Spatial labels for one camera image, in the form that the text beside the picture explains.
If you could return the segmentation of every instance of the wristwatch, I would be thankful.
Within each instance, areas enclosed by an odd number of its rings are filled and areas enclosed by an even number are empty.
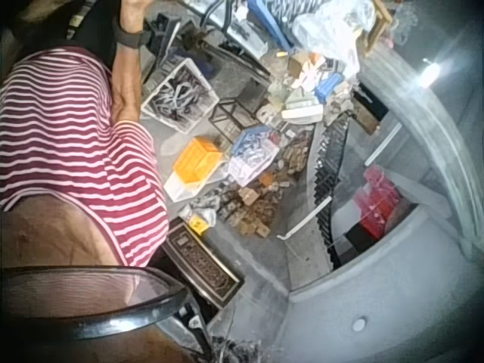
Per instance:
[[[151,38],[151,32],[141,31],[137,33],[128,33],[121,29],[117,17],[113,18],[113,31],[114,38],[118,43],[130,47],[133,49],[138,49],[142,45],[146,45]]]

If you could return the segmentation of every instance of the orange plastic container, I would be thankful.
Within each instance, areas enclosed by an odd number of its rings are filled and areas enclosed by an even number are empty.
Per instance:
[[[185,183],[198,183],[217,167],[222,153],[210,141],[194,138],[175,162],[173,170]]]

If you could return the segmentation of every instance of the plastic bag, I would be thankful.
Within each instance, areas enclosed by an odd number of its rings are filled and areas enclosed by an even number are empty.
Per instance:
[[[304,49],[344,62],[343,75],[348,79],[360,70],[355,28],[369,31],[374,21],[371,0],[331,0],[315,14],[299,15],[293,34]]]

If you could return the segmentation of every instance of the red and white striped shirt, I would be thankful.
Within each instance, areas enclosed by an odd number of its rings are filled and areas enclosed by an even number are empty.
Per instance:
[[[111,126],[110,108],[109,71],[81,48],[16,64],[0,97],[0,208],[54,195],[92,218],[120,264],[145,266],[169,227],[153,139]]]

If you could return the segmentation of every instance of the person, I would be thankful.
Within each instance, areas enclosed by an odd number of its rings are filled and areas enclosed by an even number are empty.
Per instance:
[[[73,0],[24,44],[0,98],[3,267],[146,266],[166,239],[129,38],[141,37],[151,2],[98,0],[66,40],[83,5]]]

